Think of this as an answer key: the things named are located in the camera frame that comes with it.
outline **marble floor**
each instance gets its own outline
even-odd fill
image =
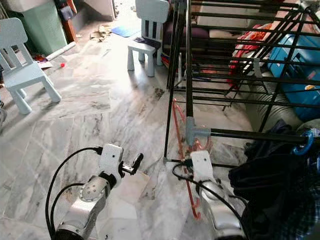
[[[77,46],[52,61],[54,67],[46,72],[62,96],[60,103],[51,103],[36,84],[25,89],[33,111],[20,115],[9,94],[0,90],[8,111],[0,133],[0,239],[49,239],[44,209],[54,171],[74,151],[106,143],[122,146],[127,164],[138,153],[144,160],[139,173],[126,176],[112,191],[93,239],[208,239],[205,222],[192,216],[186,183],[172,175],[174,163],[163,161],[168,70],[157,66],[155,76],[147,77],[145,64],[134,55],[135,71],[127,71],[128,39],[112,34],[107,42],[88,41],[99,24],[92,22],[81,30]],[[194,112],[197,125],[251,129],[242,105],[223,112],[221,107],[197,105]],[[212,160],[243,163],[245,142],[213,138]],[[178,157],[173,123],[168,156]],[[75,156],[58,175],[53,196],[67,184],[84,183],[97,174],[97,161],[93,152]],[[228,180],[226,169],[214,172]],[[72,188],[58,201],[56,226],[76,191]]]

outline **black metal rack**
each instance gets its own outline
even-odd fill
[[[268,8],[272,11],[287,12],[284,17],[275,16],[256,16],[249,14],[228,14],[228,13],[212,13],[212,12],[192,12],[192,5],[194,6],[212,6],[212,7],[224,7],[224,8],[245,8],[254,10],[263,10]],[[266,32],[269,35],[262,40],[246,40],[246,39],[227,39],[227,38],[196,38],[192,37],[192,16],[205,16],[205,17],[219,17],[219,18],[232,18],[232,19],[259,19],[266,21],[279,21],[279,24],[274,29],[258,29],[252,27],[234,27],[234,26],[206,26],[196,25],[198,28],[208,30],[224,30],[229,32]],[[302,104],[302,103],[289,103],[276,101],[278,93],[281,91],[281,84],[303,84],[320,86],[320,82],[317,80],[300,79],[300,78],[285,78],[287,69],[290,66],[314,66],[320,67],[318,62],[298,62],[294,61],[293,54],[296,49],[306,49],[313,51],[320,51],[320,47],[310,47],[297,45],[299,36],[314,36],[320,37],[318,33],[304,32],[304,24],[316,25],[320,29],[320,20],[313,11],[313,6],[306,4],[305,2],[297,3],[284,3],[276,1],[261,1],[261,0],[177,0],[175,1],[174,13],[173,13],[173,32],[171,37],[170,48],[170,64],[169,73],[167,78],[167,88],[170,91],[169,96],[169,108],[167,116],[167,128],[165,137],[165,150],[164,157],[167,157],[168,139],[171,122],[172,103],[175,92],[185,93],[186,110],[186,140],[189,145],[192,145],[195,136],[219,136],[227,138],[239,138],[239,139],[252,139],[252,140],[270,140],[280,141],[296,145],[306,144],[307,137],[304,136],[292,136],[282,134],[270,134],[263,133],[263,129],[268,120],[269,114],[273,106],[290,106],[290,107],[304,107],[304,108],[316,108],[320,109],[320,105],[315,104]],[[183,39],[183,31],[186,26],[185,32],[185,86],[178,87],[175,81],[176,69],[178,68],[178,59],[180,53],[180,46]],[[279,42],[287,34],[294,35],[292,45],[280,44]],[[206,50],[212,50],[212,54],[200,54],[193,51],[193,48],[204,47],[207,43],[219,44],[221,47],[206,47]],[[224,46],[233,45],[234,48],[226,48]],[[236,57],[232,56],[234,50],[243,50],[243,46],[257,46],[253,50],[253,54],[250,57]],[[272,51],[273,47],[282,47],[289,49],[288,56],[285,60],[268,59],[266,56]],[[216,52],[224,52],[225,55],[215,55]],[[212,66],[201,67],[201,64],[210,64]],[[280,77],[262,77],[260,73],[260,65],[266,64],[283,64],[284,67],[281,71]],[[230,65],[238,67],[236,74],[225,73],[229,71]],[[200,70],[215,70],[222,73],[202,73]],[[231,80],[232,86],[228,89],[220,88],[206,88],[206,87],[193,87],[193,83],[220,83],[228,84],[227,80]],[[265,83],[275,83],[275,91],[268,92]],[[251,91],[243,90],[241,86],[262,86],[264,91]],[[313,88],[307,91],[318,91],[318,88]],[[254,93],[254,94],[268,94],[271,95],[270,101],[251,100],[236,98],[238,94],[242,93]],[[238,130],[226,130],[215,128],[201,128],[195,126],[193,104],[205,104],[223,106],[223,110],[226,107],[231,107],[233,103],[245,103],[245,104],[259,104],[267,105],[267,110],[261,121],[258,132],[251,131],[238,131]],[[320,139],[315,138],[315,143],[320,144]]]

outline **blue storage box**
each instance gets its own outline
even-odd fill
[[[279,44],[292,45],[294,35],[287,34]],[[298,39],[297,46],[305,47],[320,47],[320,37],[304,36],[301,35]],[[290,48],[274,47],[270,54],[271,60],[285,61],[288,57]],[[303,63],[320,63],[320,51],[309,49],[295,49],[292,55],[292,62]],[[268,63],[268,68],[271,70],[275,77],[280,77],[284,68],[282,63]],[[320,67],[306,66],[306,65],[290,65],[285,73],[285,78],[295,79],[310,79],[320,81]],[[295,104],[311,104],[320,105],[320,82],[319,85],[305,85],[305,84],[281,84],[282,90],[285,92],[286,97],[290,103]],[[319,89],[315,91],[291,92],[309,89]],[[320,109],[309,107],[295,107],[297,116],[304,122],[319,119]]]

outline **chair backrest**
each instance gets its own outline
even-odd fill
[[[169,6],[166,0],[135,0],[136,15],[141,19],[142,37],[162,40],[162,26],[167,20]]]
[[[24,45],[27,40],[24,26],[18,18],[0,20],[0,65],[4,75],[33,63],[33,59]],[[17,57],[12,46],[18,47],[24,62],[21,62]]]

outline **green trash bin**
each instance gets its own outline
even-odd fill
[[[22,12],[10,11],[9,15],[22,21],[29,38],[29,51],[48,56],[67,45],[65,32],[53,1]]]

